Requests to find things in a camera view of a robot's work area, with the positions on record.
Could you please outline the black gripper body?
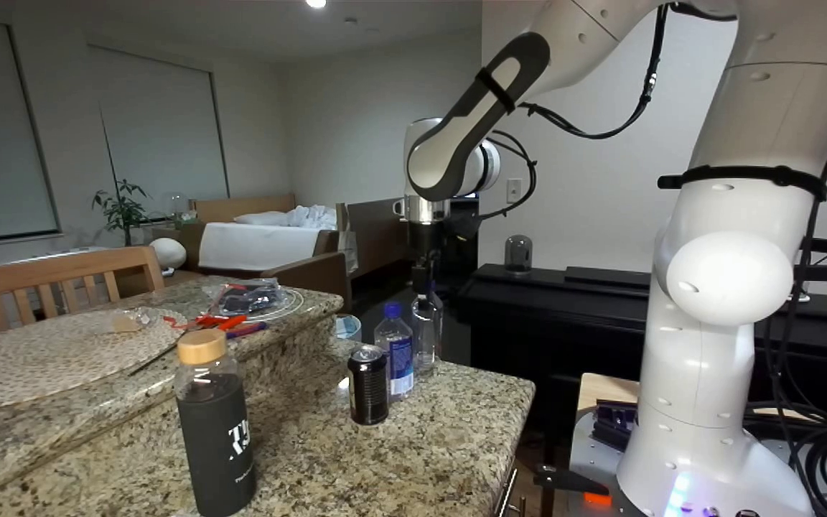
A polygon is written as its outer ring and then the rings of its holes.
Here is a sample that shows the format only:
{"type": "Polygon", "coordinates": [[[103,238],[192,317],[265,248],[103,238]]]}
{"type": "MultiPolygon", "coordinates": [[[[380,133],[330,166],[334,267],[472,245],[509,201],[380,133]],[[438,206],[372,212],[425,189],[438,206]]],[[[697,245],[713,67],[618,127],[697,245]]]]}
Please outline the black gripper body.
{"type": "Polygon", "coordinates": [[[432,278],[450,288],[456,274],[456,238],[446,224],[410,224],[413,278],[432,278]]]}

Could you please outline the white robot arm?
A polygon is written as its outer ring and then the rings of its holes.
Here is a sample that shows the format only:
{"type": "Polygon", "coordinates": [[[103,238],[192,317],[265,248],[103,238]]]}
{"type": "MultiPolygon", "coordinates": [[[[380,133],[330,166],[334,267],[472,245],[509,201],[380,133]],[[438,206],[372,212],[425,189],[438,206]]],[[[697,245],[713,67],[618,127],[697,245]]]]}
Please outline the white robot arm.
{"type": "Polygon", "coordinates": [[[641,517],[815,517],[798,475],[743,429],[756,326],[794,293],[797,251],[827,198],[827,0],[550,0],[405,158],[446,201],[518,102],[591,73],[653,10],[738,24],[676,212],[654,245],[637,426],[618,465],[641,517]]]}

